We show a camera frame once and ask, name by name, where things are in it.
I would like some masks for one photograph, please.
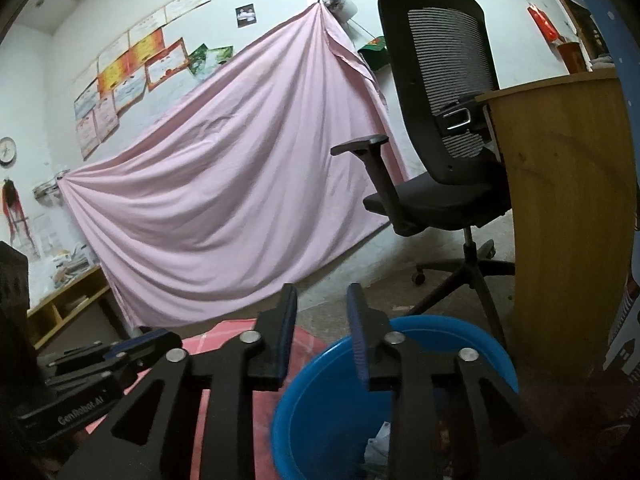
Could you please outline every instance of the blue plastic basin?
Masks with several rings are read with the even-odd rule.
[[[425,349],[475,348],[518,391],[507,352],[477,326],[445,316],[399,317],[391,325]],[[358,380],[351,337],[336,342],[298,374],[276,409],[271,446],[282,480],[360,478],[367,440],[390,411],[390,392],[370,393]]]

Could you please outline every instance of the chair caster wheel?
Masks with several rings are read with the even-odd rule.
[[[422,285],[424,283],[425,277],[423,272],[414,272],[411,276],[411,281],[414,282],[415,285]]]

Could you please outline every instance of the clock face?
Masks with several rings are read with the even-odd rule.
[[[11,137],[0,139],[0,164],[9,164],[15,158],[15,142]]]

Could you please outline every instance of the metal screw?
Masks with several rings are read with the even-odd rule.
[[[478,359],[480,357],[480,354],[478,353],[478,350],[474,348],[463,348],[462,350],[460,350],[460,352],[458,352],[458,356],[463,361],[471,362]]]
[[[262,335],[256,330],[246,330],[240,334],[240,341],[247,344],[260,341],[260,338],[262,338]]]
[[[402,332],[387,332],[385,334],[385,341],[390,345],[398,345],[406,339],[406,336]]]
[[[179,363],[187,357],[187,351],[182,348],[172,348],[166,353],[166,360],[172,363]]]

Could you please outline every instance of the black mesh office chair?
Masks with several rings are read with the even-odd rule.
[[[427,169],[394,186],[380,156],[384,135],[331,149],[364,162],[377,193],[364,207],[386,215],[402,236],[427,227],[465,233],[464,259],[417,266],[452,272],[409,314],[422,314],[462,285],[476,290],[494,337],[506,347],[502,325],[484,276],[513,276],[511,262],[492,260],[492,240],[476,250],[471,226],[482,227],[511,208],[503,166],[486,146],[490,135],[474,96],[498,88],[484,27],[474,0],[379,0],[390,64],[409,138]]]

